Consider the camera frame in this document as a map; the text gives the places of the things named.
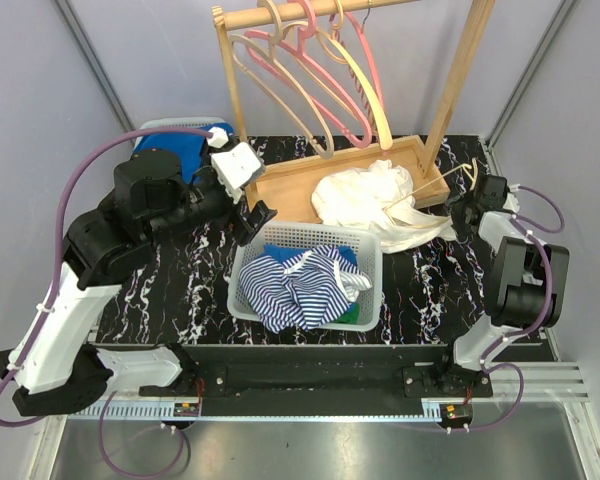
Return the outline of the green tank top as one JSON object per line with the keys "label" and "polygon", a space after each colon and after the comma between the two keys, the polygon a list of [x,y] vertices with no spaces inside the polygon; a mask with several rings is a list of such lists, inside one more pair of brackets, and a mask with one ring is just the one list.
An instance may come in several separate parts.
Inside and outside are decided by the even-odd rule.
{"label": "green tank top", "polygon": [[359,314],[360,314],[360,306],[357,303],[353,303],[336,320],[336,323],[346,324],[346,325],[355,325],[358,322]]}

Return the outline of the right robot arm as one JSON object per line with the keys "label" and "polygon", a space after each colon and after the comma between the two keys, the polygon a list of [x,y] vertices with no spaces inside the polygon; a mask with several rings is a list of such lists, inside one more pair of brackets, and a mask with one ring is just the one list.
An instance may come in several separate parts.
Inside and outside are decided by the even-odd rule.
{"label": "right robot arm", "polygon": [[[548,227],[522,215],[516,193],[546,201],[558,217]],[[569,250],[541,240],[539,233],[558,234],[565,218],[547,195],[495,175],[480,177],[470,192],[450,202],[457,234],[479,237],[495,252],[484,286],[484,313],[467,333],[454,340],[434,371],[434,384],[446,396],[466,389],[470,378],[489,371],[488,364],[513,342],[557,323],[562,312],[570,260]]]}

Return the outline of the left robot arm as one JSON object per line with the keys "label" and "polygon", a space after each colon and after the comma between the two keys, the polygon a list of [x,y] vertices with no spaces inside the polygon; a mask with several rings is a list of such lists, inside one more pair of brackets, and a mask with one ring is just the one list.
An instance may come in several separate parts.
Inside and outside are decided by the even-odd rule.
{"label": "left robot arm", "polygon": [[73,414],[115,391],[196,394],[202,377],[181,345],[112,351],[91,344],[88,334],[161,243],[213,221],[248,244],[274,216],[265,203],[249,206],[245,197],[264,169],[244,142],[209,150],[191,179],[166,150],[144,150],[117,165],[113,190],[98,207],[61,225],[48,295],[20,345],[0,351],[0,376],[17,385],[18,413]]}

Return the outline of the blue tank top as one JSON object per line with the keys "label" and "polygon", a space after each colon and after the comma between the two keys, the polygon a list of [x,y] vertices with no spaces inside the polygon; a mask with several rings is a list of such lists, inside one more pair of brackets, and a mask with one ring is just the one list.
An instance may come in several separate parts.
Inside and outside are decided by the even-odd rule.
{"label": "blue tank top", "polygon": [[[340,255],[345,258],[349,263],[356,265],[357,257],[355,252],[348,246],[338,246],[337,250]],[[303,248],[291,248],[291,247],[281,247],[273,244],[266,244],[264,246],[264,255],[271,256],[279,263],[284,263],[285,261],[293,258],[296,255],[300,255],[305,253],[306,250]]]}

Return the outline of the blue white striped top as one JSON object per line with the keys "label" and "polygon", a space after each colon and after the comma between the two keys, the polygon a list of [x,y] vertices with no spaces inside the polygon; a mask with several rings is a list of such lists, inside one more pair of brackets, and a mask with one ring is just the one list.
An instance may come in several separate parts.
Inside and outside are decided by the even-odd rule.
{"label": "blue white striped top", "polygon": [[278,333],[336,322],[373,282],[337,246],[320,245],[284,263],[261,254],[241,268],[238,285],[265,328]]}

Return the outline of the cream wooden hanger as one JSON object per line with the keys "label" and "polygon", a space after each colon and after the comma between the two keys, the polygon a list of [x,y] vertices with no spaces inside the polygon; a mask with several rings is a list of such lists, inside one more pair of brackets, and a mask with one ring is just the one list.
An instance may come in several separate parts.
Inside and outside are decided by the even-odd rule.
{"label": "cream wooden hanger", "polygon": [[[342,2],[335,3],[338,20],[329,21],[330,29],[325,31],[317,24],[315,8],[309,1],[301,1],[299,5],[306,13],[304,21],[292,22],[283,28],[283,34],[289,31],[297,32],[296,45],[290,49],[296,63],[339,104],[351,117],[358,120],[362,128],[360,137],[351,133],[341,120],[328,108],[317,103],[318,109],[331,119],[334,125],[346,136],[352,145],[364,149],[371,145],[371,140],[376,138],[382,150],[387,151],[393,146],[392,133],[385,113],[384,97],[375,58],[365,34],[365,24],[358,22],[353,14],[344,10]],[[341,30],[348,22],[355,31],[362,47],[364,57],[369,68],[365,71],[347,50],[341,37]],[[354,82],[356,91],[360,94],[358,101],[333,78],[333,76],[307,52],[306,42],[315,37],[324,52],[341,66],[347,68],[349,76]]]}

